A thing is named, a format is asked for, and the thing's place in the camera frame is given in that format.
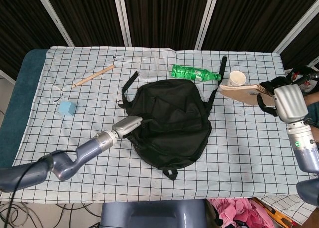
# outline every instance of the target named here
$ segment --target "white paper cup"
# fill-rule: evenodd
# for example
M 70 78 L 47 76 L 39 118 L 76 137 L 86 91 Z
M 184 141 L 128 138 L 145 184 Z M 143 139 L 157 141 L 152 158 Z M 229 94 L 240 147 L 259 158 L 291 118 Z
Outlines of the white paper cup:
M 229 74 L 229 79 L 227 82 L 227 86 L 229 87 L 239 87 L 246 83 L 246 76 L 244 73 L 240 71 L 232 71 Z

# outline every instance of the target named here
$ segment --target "checkered tablecloth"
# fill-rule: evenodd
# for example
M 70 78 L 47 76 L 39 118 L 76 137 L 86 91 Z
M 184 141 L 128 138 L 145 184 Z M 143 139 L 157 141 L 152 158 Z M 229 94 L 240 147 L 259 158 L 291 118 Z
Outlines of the checkered tablecloth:
M 122 87 L 139 69 L 136 61 L 147 59 L 142 56 L 150 51 L 159 58 L 158 67 L 152 62 L 149 64 L 150 70 L 158 70 L 158 76 L 140 76 L 128 90 L 129 100 L 143 84 L 170 79 L 174 64 L 219 72 L 224 55 L 228 61 L 223 84 L 234 70 L 244 72 L 248 84 L 284 74 L 280 56 L 274 53 L 53 47 L 47 53 L 14 164 L 36 161 L 57 149 L 74 150 L 96 133 L 111 129 L 112 124 L 126 116 L 117 106 Z M 71 89 L 73 83 L 112 64 L 115 68 L 110 72 Z M 216 88 L 215 81 L 195 84 L 204 101 Z M 76 104 L 74 117 L 58 113 L 61 101 Z M 131 143 L 123 139 L 89 161 L 71 179 L 59 181 L 49 173 L 44 183 L 18 191 L 16 199 L 36 203 L 86 203 L 270 196 L 264 200 L 275 206 L 278 201 L 270 200 L 271 197 L 282 195 L 285 197 L 281 197 L 281 201 L 295 202 L 295 214 L 308 215 L 298 211 L 304 204 L 301 200 L 286 197 L 296 194 L 296 183 L 311 175 L 298 168 L 284 123 L 259 107 L 223 98 L 220 93 L 216 95 L 209 120 L 213 129 L 206 149 L 197 162 L 178 171 L 175 181 L 142 161 Z M 293 206 L 292 202 L 287 204 L 290 204 L 288 209 Z M 310 213 L 312 209 L 305 206 Z

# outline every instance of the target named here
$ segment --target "notebook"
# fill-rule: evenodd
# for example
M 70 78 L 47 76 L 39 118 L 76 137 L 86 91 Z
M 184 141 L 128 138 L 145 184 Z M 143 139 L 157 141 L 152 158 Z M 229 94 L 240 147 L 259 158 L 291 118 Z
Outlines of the notebook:
M 257 95 L 260 94 L 266 106 L 275 105 L 273 95 L 259 84 L 240 87 L 220 85 L 219 92 L 225 97 L 253 106 L 258 106 Z

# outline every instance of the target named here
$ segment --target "backpack strap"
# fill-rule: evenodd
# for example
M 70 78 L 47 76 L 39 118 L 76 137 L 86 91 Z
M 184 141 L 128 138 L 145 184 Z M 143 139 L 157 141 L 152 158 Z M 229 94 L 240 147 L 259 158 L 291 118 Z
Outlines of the backpack strap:
M 221 64 L 220 64 L 220 69 L 219 69 L 219 74 L 221 75 L 221 79 L 217 83 L 217 88 L 211 93 L 208 102 L 205 102 L 207 115 L 210 114 L 210 110 L 213 107 L 213 103 L 214 103 L 214 100 L 215 100 L 217 89 L 218 89 L 219 85 L 221 84 L 221 82 L 223 80 L 224 73 L 225 73 L 225 68 L 226 68 L 226 62 L 227 62 L 227 56 L 223 56 L 223 59 L 222 59 Z
M 176 169 L 171 169 L 171 170 L 163 170 L 164 174 L 170 178 L 172 181 L 175 181 L 177 175 L 178 175 L 178 171 Z
M 118 106 L 121 107 L 121 108 L 128 108 L 128 107 L 131 107 L 132 105 L 132 102 L 129 102 L 127 99 L 126 99 L 126 96 L 124 95 L 124 93 L 126 93 L 126 91 L 128 90 L 128 88 L 131 86 L 131 84 L 135 81 L 135 79 L 139 76 L 138 72 L 135 72 L 133 74 L 132 77 L 130 77 L 130 79 L 125 83 L 125 85 L 123 86 L 122 88 L 122 104 L 120 104 L 120 101 L 118 101 Z

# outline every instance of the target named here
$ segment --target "blue cube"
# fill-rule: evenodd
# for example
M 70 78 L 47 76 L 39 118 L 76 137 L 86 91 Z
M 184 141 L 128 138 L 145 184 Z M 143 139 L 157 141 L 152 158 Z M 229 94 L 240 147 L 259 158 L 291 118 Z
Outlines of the blue cube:
M 61 102 L 59 106 L 59 113 L 62 116 L 74 116 L 75 105 L 72 102 Z

